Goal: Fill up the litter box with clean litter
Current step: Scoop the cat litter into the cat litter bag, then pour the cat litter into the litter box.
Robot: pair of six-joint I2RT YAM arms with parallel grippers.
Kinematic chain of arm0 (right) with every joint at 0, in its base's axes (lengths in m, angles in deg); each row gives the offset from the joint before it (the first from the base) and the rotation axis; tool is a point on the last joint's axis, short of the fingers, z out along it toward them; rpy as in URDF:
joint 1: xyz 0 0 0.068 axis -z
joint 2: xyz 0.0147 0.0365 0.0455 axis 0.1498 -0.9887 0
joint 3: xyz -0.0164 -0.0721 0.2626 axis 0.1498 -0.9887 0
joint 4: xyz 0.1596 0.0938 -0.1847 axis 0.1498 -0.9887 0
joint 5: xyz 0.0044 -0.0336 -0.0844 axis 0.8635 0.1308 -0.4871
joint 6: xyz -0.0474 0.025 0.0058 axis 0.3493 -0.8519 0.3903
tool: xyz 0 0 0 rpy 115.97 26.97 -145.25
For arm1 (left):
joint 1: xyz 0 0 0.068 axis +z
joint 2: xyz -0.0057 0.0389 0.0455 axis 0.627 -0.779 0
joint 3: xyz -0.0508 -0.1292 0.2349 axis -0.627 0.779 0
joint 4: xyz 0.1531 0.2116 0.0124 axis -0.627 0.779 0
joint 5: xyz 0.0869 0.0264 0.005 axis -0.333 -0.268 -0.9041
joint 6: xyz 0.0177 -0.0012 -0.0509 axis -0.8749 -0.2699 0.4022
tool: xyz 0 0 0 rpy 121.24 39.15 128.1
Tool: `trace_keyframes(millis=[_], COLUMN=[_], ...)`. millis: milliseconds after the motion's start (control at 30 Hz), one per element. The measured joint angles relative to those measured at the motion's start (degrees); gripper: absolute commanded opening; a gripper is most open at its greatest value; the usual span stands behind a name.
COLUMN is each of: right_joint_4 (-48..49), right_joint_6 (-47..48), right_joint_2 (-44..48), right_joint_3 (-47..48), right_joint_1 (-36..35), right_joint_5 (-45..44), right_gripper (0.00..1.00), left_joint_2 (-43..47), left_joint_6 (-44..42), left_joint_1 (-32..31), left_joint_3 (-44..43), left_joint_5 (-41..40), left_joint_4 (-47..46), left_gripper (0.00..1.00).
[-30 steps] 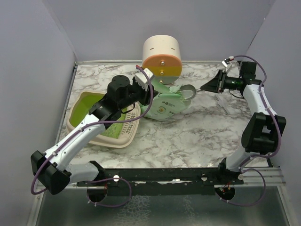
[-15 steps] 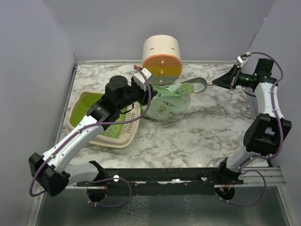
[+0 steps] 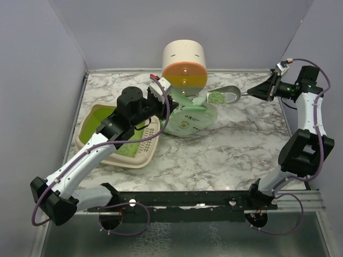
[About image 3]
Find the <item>silver metal scoop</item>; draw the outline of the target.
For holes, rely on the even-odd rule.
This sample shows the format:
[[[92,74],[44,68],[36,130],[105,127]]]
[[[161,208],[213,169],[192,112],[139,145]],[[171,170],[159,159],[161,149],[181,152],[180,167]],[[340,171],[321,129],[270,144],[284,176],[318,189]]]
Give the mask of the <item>silver metal scoop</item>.
[[[222,88],[218,88],[218,89],[213,89],[211,91],[208,91],[206,94],[206,101],[207,101],[207,96],[209,92],[221,92],[225,95],[226,98],[226,104],[235,104],[237,103],[241,97],[243,96],[248,96],[247,92],[241,92],[241,90],[234,85],[230,85],[230,86],[225,86]]]

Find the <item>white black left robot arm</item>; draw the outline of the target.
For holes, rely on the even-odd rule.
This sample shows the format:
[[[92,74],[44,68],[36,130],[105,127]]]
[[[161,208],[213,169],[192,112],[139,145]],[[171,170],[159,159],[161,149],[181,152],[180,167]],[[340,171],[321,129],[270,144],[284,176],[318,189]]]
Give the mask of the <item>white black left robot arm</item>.
[[[85,146],[66,164],[47,178],[34,178],[30,188],[35,201],[32,224],[41,209],[55,225],[66,223],[76,212],[103,207],[113,211],[118,206],[117,191],[108,183],[78,190],[78,185],[107,156],[124,144],[133,143],[131,137],[137,125],[153,116],[169,121],[178,103],[162,91],[147,90],[147,97],[138,87],[127,87],[117,98],[115,110],[104,119]]]

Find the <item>green cat litter pellets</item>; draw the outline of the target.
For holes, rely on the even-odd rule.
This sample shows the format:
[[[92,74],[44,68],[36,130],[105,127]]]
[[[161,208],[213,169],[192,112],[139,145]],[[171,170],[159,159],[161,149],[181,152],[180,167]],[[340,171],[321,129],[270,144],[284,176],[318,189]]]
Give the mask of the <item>green cat litter pellets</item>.
[[[226,104],[225,95],[221,92],[209,92],[207,96],[208,103],[211,104]]]

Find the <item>grey plastic bag clip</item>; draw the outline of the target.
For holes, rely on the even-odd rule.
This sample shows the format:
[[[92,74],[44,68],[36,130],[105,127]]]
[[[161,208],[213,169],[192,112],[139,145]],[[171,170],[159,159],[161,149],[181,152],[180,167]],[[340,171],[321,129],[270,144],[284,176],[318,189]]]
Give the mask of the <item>grey plastic bag clip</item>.
[[[257,130],[262,130],[263,128],[261,127],[261,125],[259,124],[256,116],[251,112],[251,110],[246,107],[245,111],[247,113],[248,119],[255,125],[255,127],[257,128]]]

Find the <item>green cat litter bag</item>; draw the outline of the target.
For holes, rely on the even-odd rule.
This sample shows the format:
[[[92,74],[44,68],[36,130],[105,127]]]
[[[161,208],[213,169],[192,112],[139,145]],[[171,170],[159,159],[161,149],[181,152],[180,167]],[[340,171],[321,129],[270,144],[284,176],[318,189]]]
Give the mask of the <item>green cat litter bag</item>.
[[[164,133],[184,138],[217,122],[217,109],[206,102],[206,97],[188,98],[174,89],[170,95],[178,107],[170,114]]]

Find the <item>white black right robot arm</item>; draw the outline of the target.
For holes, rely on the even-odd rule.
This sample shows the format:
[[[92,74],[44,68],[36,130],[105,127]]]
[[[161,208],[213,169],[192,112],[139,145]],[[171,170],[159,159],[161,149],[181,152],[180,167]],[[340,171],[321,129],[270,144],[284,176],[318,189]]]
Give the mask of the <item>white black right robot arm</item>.
[[[250,88],[249,96],[272,101],[275,97],[292,100],[297,108],[297,130],[281,149],[278,165],[267,176],[249,188],[246,203],[251,209],[268,206],[275,194],[293,180],[315,178],[334,147],[322,123],[321,105],[324,90],[317,86],[321,69],[315,64],[301,67],[294,84],[282,82],[288,62],[277,64],[272,75],[263,83]]]

